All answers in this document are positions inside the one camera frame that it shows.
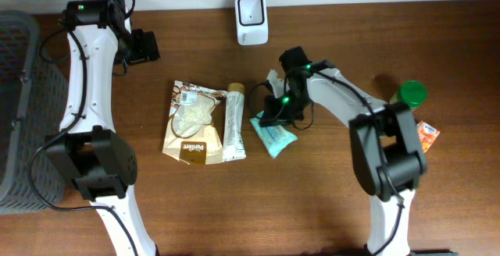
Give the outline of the teal wipes packet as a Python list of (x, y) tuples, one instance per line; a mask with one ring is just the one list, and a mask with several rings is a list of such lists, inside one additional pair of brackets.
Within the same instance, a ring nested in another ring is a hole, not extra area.
[(289, 144), (298, 139), (282, 126), (261, 127), (257, 117), (250, 118), (249, 121), (271, 158), (276, 158)]

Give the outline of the white tube gold cap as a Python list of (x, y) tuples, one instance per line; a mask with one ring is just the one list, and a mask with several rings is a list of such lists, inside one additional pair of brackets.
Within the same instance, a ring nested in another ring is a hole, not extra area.
[(245, 106), (245, 87), (232, 83), (227, 88), (225, 126), (223, 135), (223, 162), (246, 158), (241, 135), (241, 124)]

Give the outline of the beige grain pouch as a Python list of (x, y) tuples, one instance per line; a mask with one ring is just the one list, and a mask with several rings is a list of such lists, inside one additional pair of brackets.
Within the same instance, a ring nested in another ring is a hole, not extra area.
[(226, 91), (176, 80), (170, 102), (162, 152), (188, 165), (223, 161), (223, 145), (213, 122), (213, 111)]

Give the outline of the green lid jar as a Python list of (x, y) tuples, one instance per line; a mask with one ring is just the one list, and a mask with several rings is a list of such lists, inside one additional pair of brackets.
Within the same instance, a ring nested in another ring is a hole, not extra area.
[(427, 100), (427, 88), (417, 80), (406, 81), (391, 97), (389, 103), (402, 102), (412, 110), (419, 108)]

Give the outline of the orange white snack packet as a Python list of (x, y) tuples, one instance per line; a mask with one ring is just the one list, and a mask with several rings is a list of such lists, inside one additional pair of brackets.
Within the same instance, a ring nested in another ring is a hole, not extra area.
[(423, 152), (426, 153), (438, 138), (440, 131), (424, 121), (419, 121), (416, 128)]

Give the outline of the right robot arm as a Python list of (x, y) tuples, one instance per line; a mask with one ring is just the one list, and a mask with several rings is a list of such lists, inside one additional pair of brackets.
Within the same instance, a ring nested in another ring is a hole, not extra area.
[(324, 107), (349, 132), (352, 167), (370, 201), (368, 255), (409, 255), (409, 210), (427, 171), (412, 109), (373, 98), (331, 62), (313, 62), (301, 47), (281, 54), (283, 78), (265, 81), (261, 127), (288, 126), (304, 110)]

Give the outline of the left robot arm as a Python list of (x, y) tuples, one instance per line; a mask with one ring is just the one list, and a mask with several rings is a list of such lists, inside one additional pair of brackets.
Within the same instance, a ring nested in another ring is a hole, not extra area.
[(153, 32), (132, 29), (133, 11), (126, 0), (68, 2), (61, 21), (70, 44), (68, 98), (44, 151), (99, 213), (118, 255), (157, 255), (135, 197), (137, 157), (112, 118), (113, 67), (160, 58)]

